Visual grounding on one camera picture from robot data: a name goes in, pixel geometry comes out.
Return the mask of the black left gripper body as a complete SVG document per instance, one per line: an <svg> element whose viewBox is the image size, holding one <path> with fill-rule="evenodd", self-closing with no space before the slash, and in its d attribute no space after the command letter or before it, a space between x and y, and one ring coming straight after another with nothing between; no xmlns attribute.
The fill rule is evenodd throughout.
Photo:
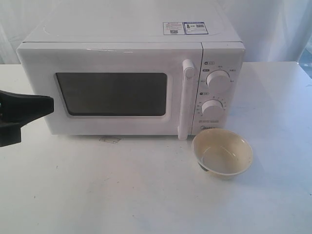
<svg viewBox="0 0 312 234"><path fill-rule="evenodd" d="M0 146L5 147L21 142L21 126L18 123L0 123Z"/></svg>

